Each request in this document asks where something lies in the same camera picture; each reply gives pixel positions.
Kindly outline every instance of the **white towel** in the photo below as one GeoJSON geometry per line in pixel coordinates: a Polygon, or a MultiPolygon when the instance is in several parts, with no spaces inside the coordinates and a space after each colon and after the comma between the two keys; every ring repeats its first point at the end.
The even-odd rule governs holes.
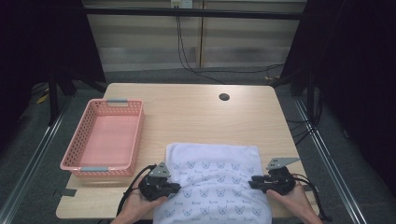
{"type": "Polygon", "coordinates": [[[154,210],[154,224],[271,223],[266,195],[248,184],[262,175],[257,147],[174,143],[165,164],[181,189],[154,210]]]}

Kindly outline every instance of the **white wall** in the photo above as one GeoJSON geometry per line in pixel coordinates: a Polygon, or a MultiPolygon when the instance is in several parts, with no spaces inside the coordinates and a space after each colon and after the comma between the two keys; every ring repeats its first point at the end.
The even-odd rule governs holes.
{"type": "MultiPolygon", "coordinates": [[[[170,7],[169,1],[84,0],[86,6],[170,7]]],[[[301,12],[305,1],[194,1],[194,8],[301,12]]],[[[182,67],[175,17],[89,15],[105,71],[182,67]]],[[[180,18],[191,67],[283,63],[297,21],[180,18]]]]}

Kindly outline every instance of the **wooden table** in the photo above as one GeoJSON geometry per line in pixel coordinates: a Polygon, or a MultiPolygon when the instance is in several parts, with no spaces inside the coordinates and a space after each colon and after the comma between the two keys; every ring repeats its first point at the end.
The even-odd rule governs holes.
{"type": "MultiPolygon", "coordinates": [[[[299,157],[274,89],[265,86],[122,84],[108,86],[105,98],[143,101],[145,120],[135,173],[164,161],[166,146],[175,142],[257,146],[262,167],[273,157],[299,157]],[[220,100],[222,93],[228,101],[220,100]]],[[[300,161],[288,166],[305,175],[300,161]]],[[[59,218],[113,218],[131,178],[76,178],[71,175],[56,211],[59,218]]],[[[314,209],[318,207],[307,193],[314,209]]],[[[273,217],[291,217],[282,205],[270,201],[273,217]]]]}

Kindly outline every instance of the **gray floor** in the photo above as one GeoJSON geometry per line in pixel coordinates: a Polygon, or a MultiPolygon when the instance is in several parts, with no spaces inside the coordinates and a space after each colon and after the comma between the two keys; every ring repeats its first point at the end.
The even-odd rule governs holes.
{"type": "MultiPolygon", "coordinates": [[[[250,71],[262,68],[249,68],[250,71]]],[[[232,71],[246,71],[247,68],[227,68],[232,71]]],[[[266,85],[268,79],[265,72],[260,73],[204,73],[225,84],[266,85]]],[[[279,75],[279,69],[271,70],[269,77],[279,75]]],[[[198,76],[185,69],[168,69],[155,71],[114,72],[106,73],[107,83],[112,82],[152,82],[152,83],[202,83],[219,84],[212,79],[198,76]]],[[[55,216],[56,207],[60,201],[59,192],[65,187],[69,173],[59,168],[60,161],[77,127],[85,105],[91,98],[100,98],[102,93],[88,86],[77,83],[78,92],[72,98],[61,95],[60,105],[69,102],[64,111],[62,123],[50,141],[42,161],[32,174],[32,181],[27,183],[25,192],[21,192],[21,203],[15,214],[11,214],[12,223],[96,223],[98,220],[60,220],[55,216]]],[[[279,102],[287,120],[302,120],[298,112],[296,99],[289,92],[289,86],[276,89],[279,102]]],[[[25,111],[20,127],[14,133],[8,151],[0,160],[2,187],[0,188],[0,206],[3,211],[10,203],[9,198],[15,193],[26,166],[35,155],[37,146],[48,129],[49,102],[41,105],[35,103],[38,95],[32,97],[32,102],[25,111]]],[[[304,125],[290,122],[293,136],[306,131],[304,125]]],[[[323,114],[318,130],[328,147],[333,160],[346,181],[351,194],[356,198],[367,223],[396,223],[396,201],[376,173],[361,157],[353,139],[344,136],[344,129],[331,110],[323,106],[323,114]]],[[[297,142],[302,135],[296,136],[297,142]]],[[[329,172],[320,157],[317,147],[308,135],[297,149],[300,153],[308,177],[320,188],[319,197],[327,215],[333,217],[333,223],[353,223],[343,198],[334,185],[329,172]]],[[[275,219],[274,223],[298,223],[296,219],[275,219]]]]}

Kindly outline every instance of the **aluminum rail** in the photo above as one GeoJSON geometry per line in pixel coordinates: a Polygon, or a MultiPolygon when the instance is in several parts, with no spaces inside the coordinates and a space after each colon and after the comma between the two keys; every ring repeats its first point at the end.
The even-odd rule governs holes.
{"type": "MultiPolygon", "coordinates": [[[[308,115],[306,114],[305,105],[301,97],[296,98],[295,104],[297,105],[301,117],[304,120],[309,120],[308,115]]],[[[359,207],[359,204],[357,203],[352,192],[349,190],[349,187],[347,186],[344,178],[341,176],[334,160],[332,159],[332,154],[324,144],[324,141],[320,136],[318,130],[314,128],[309,121],[305,124],[308,130],[312,130],[310,136],[317,147],[318,153],[322,158],[324,165],[326,166],[326,169],[328,170],[329,175],[332,178],[332,182],[334,183],[335,187],[338,190],[338,193],[340,194],[341,199],[343,200],[346,210],[352,218],[353,223],[367,224],[367,220],[365,219],[363,212],[359,207]]]]}
{"type": "Polygon", "coordinates": [[[37,7],[43,13],[82,13],[95,15],[211,17],[298,21],[299,12],[238,11],[167,7],[37,7]]]}
{"type": "Polygon", "coordinates": [[[1,224],[11,223],[12,219],[14,218],[23,200],[23,197],[25,196],[35,177],[35,173],[37,172],[39,165],[43,161],[44,156],[46,155],[46,152],[50,147],[50,143],[52,142],[53,137],[58,132],[58,129],[61,126],[62,120],[64,118],[64,111],[70,105],[71,99],[72,97],[66,98],[66,102],[64,103],[60,115],[52,123],[52,125],[47,128],[43,138],[41,139],[38,147],[35,150],[35,154],[27,164],[23,174],[21,175],[20,180],[18,181],[14,190],[12,190],[12,192],[9,194],[5,204],[3,205],[3,208],[0,210],[1,224]]]}

